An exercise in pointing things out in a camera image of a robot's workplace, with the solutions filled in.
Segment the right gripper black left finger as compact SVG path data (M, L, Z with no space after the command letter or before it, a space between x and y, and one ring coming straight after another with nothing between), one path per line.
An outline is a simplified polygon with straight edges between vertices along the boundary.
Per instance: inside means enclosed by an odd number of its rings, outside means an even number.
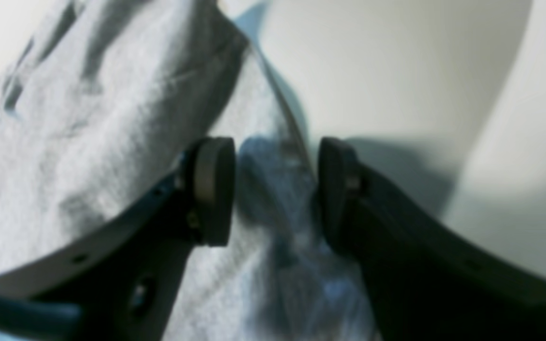
M0 332L42 341L160 341L193 249L229 241L235 150L230 137L197 140L103 227L0 274Z

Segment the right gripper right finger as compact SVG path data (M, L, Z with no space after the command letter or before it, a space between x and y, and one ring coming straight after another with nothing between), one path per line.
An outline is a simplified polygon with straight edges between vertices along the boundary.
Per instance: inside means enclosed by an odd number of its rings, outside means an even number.
M361 270L384 341L546 341L546 279L459 237L338 138L318 197L334 252Z

